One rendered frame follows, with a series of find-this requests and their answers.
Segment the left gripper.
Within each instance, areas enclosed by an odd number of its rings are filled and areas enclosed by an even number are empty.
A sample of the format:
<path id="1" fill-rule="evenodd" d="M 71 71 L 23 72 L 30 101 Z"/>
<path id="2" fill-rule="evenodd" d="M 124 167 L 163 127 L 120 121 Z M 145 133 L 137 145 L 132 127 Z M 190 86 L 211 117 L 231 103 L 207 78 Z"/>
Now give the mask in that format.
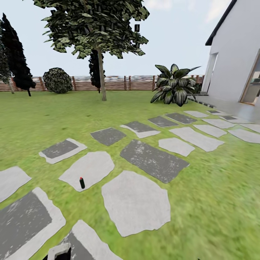
<path id="1" fill-rule="evenodd" d="M 71 260 L 71 247 L 68 249 L 68 252 L 65 252 L 61 255 L 57 255 L 57 257 L 55 258 L 55 260 Z M 47 260 L 48 256 L 46 256 L 43 260 Z"/>

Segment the pesticide atomizer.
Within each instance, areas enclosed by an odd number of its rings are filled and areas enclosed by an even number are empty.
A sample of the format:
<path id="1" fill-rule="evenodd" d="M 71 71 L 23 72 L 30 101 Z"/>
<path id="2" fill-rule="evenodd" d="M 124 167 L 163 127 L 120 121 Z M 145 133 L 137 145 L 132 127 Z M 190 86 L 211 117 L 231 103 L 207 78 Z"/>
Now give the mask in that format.
<path id="1" fill-rule="evenodd" d="M 83 181 L 83 178 L 80 178 L 80 184 L 81 184 L 81 188 L 84 189 L 85 188 L 85 184 L 84 184 L 84 181 Z"/>

